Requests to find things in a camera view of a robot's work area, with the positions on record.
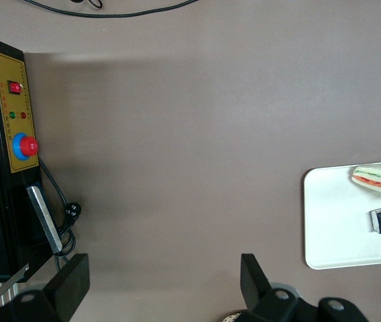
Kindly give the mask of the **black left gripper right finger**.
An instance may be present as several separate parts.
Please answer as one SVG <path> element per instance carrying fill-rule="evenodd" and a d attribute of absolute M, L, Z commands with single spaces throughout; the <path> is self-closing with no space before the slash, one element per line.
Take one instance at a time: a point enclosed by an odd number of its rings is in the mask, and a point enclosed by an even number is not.
<path fill-rule="evenodd" d="M 253 254 L 241 255 L 240 288 L 246 310 L 240 321 L 367 321 L 350 301 L 325 297 L 313 306 L 284 287 L 273 287 Z"/>

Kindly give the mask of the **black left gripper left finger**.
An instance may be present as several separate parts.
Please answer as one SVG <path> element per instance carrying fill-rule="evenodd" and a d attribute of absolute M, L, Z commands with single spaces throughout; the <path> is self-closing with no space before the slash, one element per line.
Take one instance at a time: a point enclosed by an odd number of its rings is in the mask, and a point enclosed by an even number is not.
<path fill-rule="evenodd" d="M 0 307 L 0 321 L 70 321 L 90 288 L 89 255 L 76 254 L 42 290 Z"/>

